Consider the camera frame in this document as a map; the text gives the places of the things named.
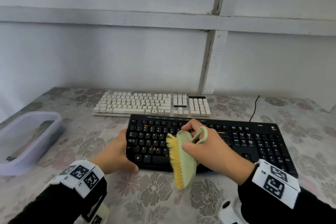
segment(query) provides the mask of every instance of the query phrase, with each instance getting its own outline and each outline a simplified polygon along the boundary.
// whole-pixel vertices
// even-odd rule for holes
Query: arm
[[[198,129],[203,126],[197,120],[190,120],[182,130]],[[313,223],[322,219],[335,218],[336,209],[321,202],[304,188],[298,194],[293,209],[252,182],[259,164],[255,165],[233,151],[214,129],[208,129],[208,139],[202,144],[185,142],[183,150],[209,169],[228,176],[238,184],[238,195],[242,203],[241,214],[252,223]]]
[[[89,159],[105,175],[119,170],[137,172],[139,168],[126,157],[126,129],[120,131],[116,140]],[[9,224],[26,222],[73,223],[83,212],[88,211],[92,202],[97,202],[98,193],[94,187],[87,197],[82,198],[74,189],[62,183],[48,186],[37,198],[29,203]]]

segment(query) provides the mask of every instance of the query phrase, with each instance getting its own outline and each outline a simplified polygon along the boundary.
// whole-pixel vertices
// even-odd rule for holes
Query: plastic container
[[[27,144],[47,120],[54,121],[14,160],[4,161],[14,148]],[[57,112],[28,112],[13,120],[0,130],[0,175],[22,175],[30,170],[63,131],[61,115]]]

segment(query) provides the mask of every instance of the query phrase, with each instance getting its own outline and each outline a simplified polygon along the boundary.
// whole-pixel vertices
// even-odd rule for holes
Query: black space bar
[[[153,156],[153,164],[155,165],[170,165],[170,158],[164,156]]]

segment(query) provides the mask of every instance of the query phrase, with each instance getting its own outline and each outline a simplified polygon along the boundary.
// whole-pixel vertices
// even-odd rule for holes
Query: yellow bristles
[[[169,148],[170,164],[173,167],[176,188],[183,189],[184,183],[183,183],[183,176],[179,155],[179,145],[177,143],[177,138],[172,136],[171,134],[168,134],[166,142]]]

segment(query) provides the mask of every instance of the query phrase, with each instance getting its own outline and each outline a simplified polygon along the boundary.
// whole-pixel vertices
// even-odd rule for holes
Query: black cable
[[[251,116],[251,118],[250,118],[250,121],[252,120],[252,117],[253,117],[253,115],[255,114],[255,109],[257,108],[257,100],[258,100],[258,98],[260,98],[260,95],[257,97],[257,99],[256,99],[255,102],[254,102],[254,112],[253,112],[253,114],[252,114],[252,116]]]

